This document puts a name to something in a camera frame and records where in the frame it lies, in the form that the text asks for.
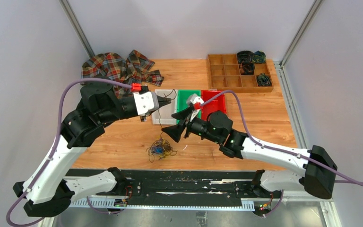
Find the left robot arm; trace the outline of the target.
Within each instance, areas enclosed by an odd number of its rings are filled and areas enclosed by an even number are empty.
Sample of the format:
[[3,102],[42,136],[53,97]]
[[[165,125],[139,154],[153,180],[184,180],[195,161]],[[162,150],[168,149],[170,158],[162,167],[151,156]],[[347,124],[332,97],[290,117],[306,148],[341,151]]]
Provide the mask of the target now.
[[97,193],[127,196],[126,178],[115,167],[79,180],[65,180],[64,176],[107,126],[133,117],[144,119],[171,102],[140,84],[107,79],[82,79],[81,83],[76,109],[66,116],[58,113],[51,150],[28,180],[13,186],[16,196],[26,199],[24,211],[29,217],[57,216],[71,203]]

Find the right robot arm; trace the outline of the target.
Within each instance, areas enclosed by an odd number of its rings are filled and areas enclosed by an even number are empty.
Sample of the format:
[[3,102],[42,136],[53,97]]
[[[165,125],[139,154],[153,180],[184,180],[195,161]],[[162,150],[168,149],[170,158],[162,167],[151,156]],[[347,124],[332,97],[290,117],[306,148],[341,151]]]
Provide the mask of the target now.
[[218,144],[219,150],[230,158],[259,160],[284,168],[284,171],[258,170],[251,184],[255,196],[297,190],[320,199],[331,199],[337,165],[323,147],[291,148],[262,141],[233,129],[233,121],[221,111],[211,113],[206,120],[193,117],[193,111],[188,107],[174,113],[172,117],[178,124],[164,127],[162,132],[175,142],[195,134]]

